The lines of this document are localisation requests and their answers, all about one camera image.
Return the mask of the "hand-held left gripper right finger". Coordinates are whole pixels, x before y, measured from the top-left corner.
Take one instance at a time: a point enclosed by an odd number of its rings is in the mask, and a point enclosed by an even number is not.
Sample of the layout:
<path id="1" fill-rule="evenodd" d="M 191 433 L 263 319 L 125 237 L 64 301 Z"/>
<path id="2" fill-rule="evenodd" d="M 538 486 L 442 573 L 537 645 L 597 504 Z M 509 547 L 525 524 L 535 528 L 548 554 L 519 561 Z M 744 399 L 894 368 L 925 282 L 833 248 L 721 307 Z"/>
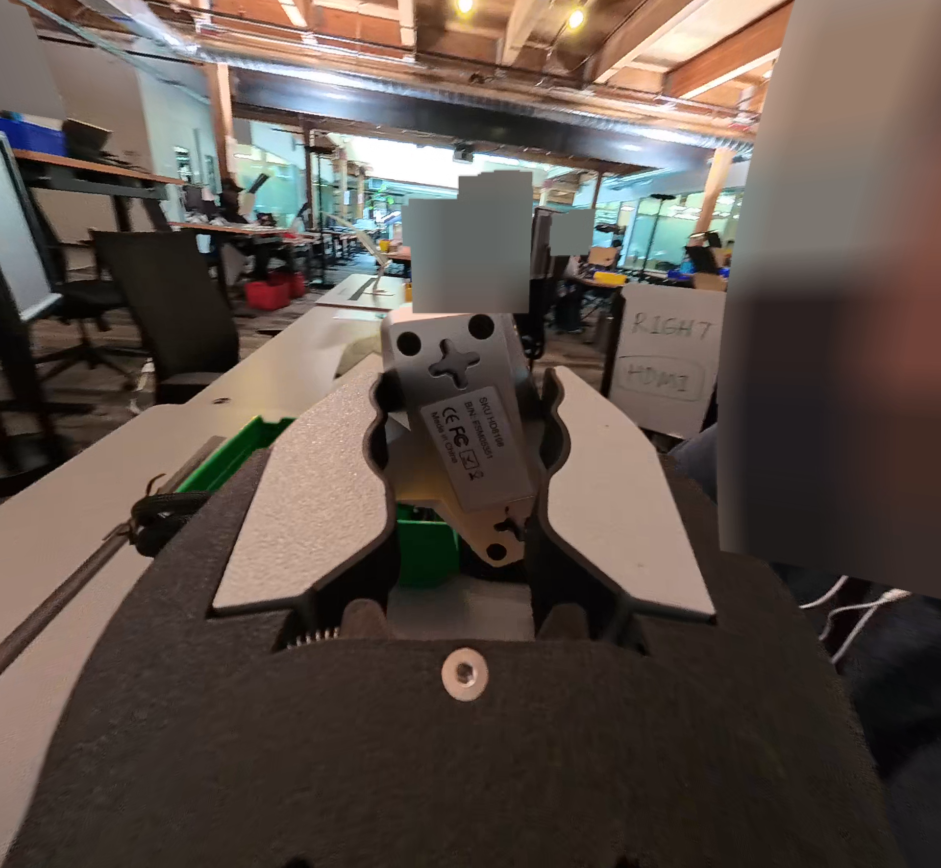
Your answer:
<path id="1" fill-rule="evenodd" d="M 545 475 L 534 555 L 558 553 L 640 612 L 711 622 L 715 607 L 668 484 L 643 431 L 569 368 L 544 376 Z"/>

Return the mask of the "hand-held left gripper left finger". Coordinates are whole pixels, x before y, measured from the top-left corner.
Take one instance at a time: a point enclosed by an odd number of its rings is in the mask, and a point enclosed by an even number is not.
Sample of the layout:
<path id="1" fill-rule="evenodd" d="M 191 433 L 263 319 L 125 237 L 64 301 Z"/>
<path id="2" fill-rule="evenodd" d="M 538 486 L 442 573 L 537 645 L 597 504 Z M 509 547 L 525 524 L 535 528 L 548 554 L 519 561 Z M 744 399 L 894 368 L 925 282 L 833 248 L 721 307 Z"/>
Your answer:
<path id="1" fill-rule="evenodd" d="M 214 612 L 293 607 L 338 619 L 381 604 L 401 556 L 381 373 L 352 373 L 274 442 L 218 585 Z"/>

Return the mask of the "green plastic bin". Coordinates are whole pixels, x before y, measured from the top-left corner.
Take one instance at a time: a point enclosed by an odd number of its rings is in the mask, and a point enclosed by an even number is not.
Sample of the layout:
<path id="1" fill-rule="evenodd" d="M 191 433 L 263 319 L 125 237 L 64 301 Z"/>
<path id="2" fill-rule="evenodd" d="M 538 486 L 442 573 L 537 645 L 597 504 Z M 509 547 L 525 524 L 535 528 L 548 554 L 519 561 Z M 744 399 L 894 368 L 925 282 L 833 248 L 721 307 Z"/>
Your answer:
<path id="1" fill-rule="evenodd" d="M 213 437 L 175 492 L 217 491 L 252 453 L 269 448 L 294 421 L 292 416 L 267 420 L 256 415 L 233 436 Z M 396 527 L 402 587 L 435 588 L 458 574 L 461 539 L 433 509 L 398 503 Z"/>

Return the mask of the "white paper sign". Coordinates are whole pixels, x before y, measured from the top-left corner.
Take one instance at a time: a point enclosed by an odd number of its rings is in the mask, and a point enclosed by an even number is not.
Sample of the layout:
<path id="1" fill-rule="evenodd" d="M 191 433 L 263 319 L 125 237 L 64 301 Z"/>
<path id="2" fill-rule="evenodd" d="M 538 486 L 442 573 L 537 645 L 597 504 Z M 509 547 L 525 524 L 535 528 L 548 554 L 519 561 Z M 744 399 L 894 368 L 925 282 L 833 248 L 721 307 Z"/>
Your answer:
<path id="1" fill-rule="evenodd" d="M 642 429 L 695 436 L 717 383 L 725 293 L 629 284 L 621 302 L 608 399 Z"/>

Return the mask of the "red plastic crate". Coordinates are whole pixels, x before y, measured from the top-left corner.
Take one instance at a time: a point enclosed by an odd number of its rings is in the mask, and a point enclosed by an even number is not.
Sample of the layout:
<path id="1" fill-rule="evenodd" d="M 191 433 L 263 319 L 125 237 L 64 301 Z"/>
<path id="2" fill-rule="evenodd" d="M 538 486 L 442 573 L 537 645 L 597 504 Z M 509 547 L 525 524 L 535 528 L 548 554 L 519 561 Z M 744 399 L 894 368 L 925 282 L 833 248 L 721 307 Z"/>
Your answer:
<path id="1" fill-rule="evenodd" d="M 303 274 L 275 271 L 265 279 L 247 281 L 243 286 L 246 308 L 260 312 L 286 309 L 308 292 Z"/>

